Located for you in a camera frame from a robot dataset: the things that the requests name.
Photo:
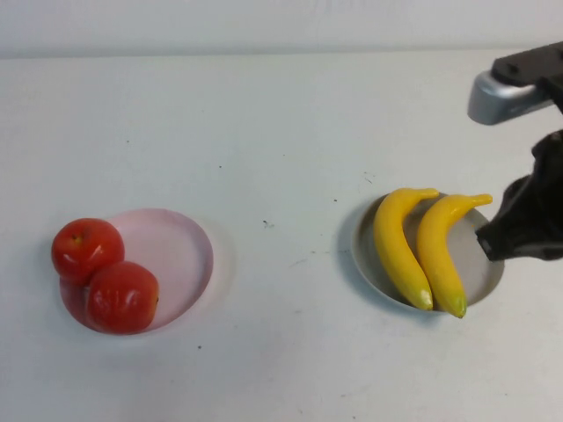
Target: red tomato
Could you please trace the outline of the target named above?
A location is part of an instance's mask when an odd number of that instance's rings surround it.
[[[57,233],[51,246],[55,270],[63,280],[76,286],[86,286],[95,271],[124,257],[119,231],[97,218],[70,222]]]
[[[100,331],[132,334],[149,326],[157,302],[157,278],[143,266],[122,261],[91,278],[86,314]]]

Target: white wall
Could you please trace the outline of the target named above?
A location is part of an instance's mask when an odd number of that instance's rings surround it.
[[[513,47],[562,27],[561,0],[0,0],[0,57]]]

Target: banana tip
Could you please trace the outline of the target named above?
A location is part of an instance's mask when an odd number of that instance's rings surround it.
[[[489,195],[488,193],[483,193],[481,195],[475,195],[473,197],[473,201],[476,207],[478,207],[479,205],[488,205],[493,202],[493,196]]]

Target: gray plate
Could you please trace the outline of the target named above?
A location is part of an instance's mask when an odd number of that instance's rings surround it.
[[[398,292],[385,272],[373,240],[373,219],[383,199],[384,197],[381,197],[373,202],[360,218],[352,238],[352,256],[363,278],[373,288],[395,303],[414,309]],[[420,220],[437,200],[422,201],[405,220],[406,240],[415,256],[416,232]],[[475,230],[485,223],[485,216],[473,209],[457,222],[448,234],[448,248],[464,283],[468,306],[490,295],[501,281],[504,272],[504,262],[490,262],[477,242]]]

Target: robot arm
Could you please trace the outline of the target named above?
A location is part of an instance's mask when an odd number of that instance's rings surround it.
[[[468,114],[495,125],[553,104],[563,113],[563,42],[495,60],[475,79]],[[497,215],[477,230],[490,260],[563,258],[563,130],[532,155],[533,172],[508,186]]]

